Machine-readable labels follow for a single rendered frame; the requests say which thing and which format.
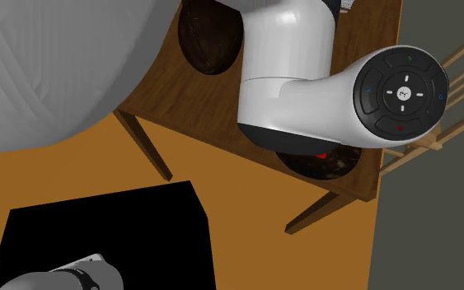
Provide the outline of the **brown wooden table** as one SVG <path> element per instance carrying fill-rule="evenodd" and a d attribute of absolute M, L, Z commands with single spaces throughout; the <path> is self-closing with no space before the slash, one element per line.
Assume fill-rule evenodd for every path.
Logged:
<path fill-rule="evenodd" d="M 403 0 L 355 0 L 349 12 L 340 15 L 330 71 L 339 73 L 357 59 L 386 46 L 395 45 L 399 35 Z M 142 118 L 183 133 L 286 175 L 295 176 L 274 152 L 251 143 L 237 127 L 237 105 L 241 60 L 224 73 L 204 75 L 185 60 L 177 37 L 178 20 L 169 27 L 161 50 L 142 81 L 119 106 L 119 119 L 143 149 L 158 172 L 167 166 L 154 146 L 142 138 Z M 326 191 L 324 197 L 285 227 L 298 232 L 355 200 L 375 199 L 379 189 L 382 150 L 365 149 L 357 166 L 333 180 L 313 180 Z"/>

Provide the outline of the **dark round speckled bowl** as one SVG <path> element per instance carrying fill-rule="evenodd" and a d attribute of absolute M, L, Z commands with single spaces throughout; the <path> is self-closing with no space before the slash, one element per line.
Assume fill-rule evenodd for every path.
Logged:
<path fill-rule="evenodd" d="M 287 168 L 299 175 L 316 180 L 332 180 L 350 173 L 358 164 L 362 151 L 359 147 L 339 145 L 327 152 L 325 159 L 281 152 L 277 152 L 277 156 Z"/>

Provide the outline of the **dark brown oval ball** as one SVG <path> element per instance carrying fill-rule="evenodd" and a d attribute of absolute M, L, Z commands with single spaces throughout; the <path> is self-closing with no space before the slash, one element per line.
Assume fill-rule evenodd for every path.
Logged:
<path fill-rule="evenodd" d="M 238 10 L 217 0 L 182 0 L 177 36 L 182 54 L 196 71 L 227 71 L 237 59 L 243 35 Z"/>

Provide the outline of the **black robot stand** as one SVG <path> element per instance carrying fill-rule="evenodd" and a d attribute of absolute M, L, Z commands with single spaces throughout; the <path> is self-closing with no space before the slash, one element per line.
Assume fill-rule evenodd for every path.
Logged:
<path fill-rule="evenodd" d="M 10 211 L 0 287 L 100 254 L 125 290 L 217 290 L 209 221 L 189 181 Z"/>

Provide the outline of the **light wooden slatted frame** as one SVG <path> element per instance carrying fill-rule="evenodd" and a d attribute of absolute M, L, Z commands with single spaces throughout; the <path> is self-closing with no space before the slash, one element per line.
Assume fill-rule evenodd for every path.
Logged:
<path fill-rule="evenodd" d="M 441 65 L 446 68 L 457 61 L 464 55 L 464 44 L 456 49 L 453 53 L 447 56 Z M 459 101 L 464 99 L 464 70 L 449 81 L 449 97 L 445 106 L 445 110 L 450 109 Z M 394 158 L 386 165 L 382 166 L 379 171 L 379 176 L 382 177 L 388 172 L 395 170 L 397 167 L 404 165 L 408 161 L 418 157 L 428 150 L 439 151 L 443 148 L 445 142 L 456 137 L 464 132 L 464 118 L 456 122 L 451 127 L 441 130 L 440 124 L 437 124 L 429 133 L 421 139 L 412 142 L 405 146 L 403 152 L 398 152 L 392 149 L 384 148 L 383 152 L 393 155 Z"/>

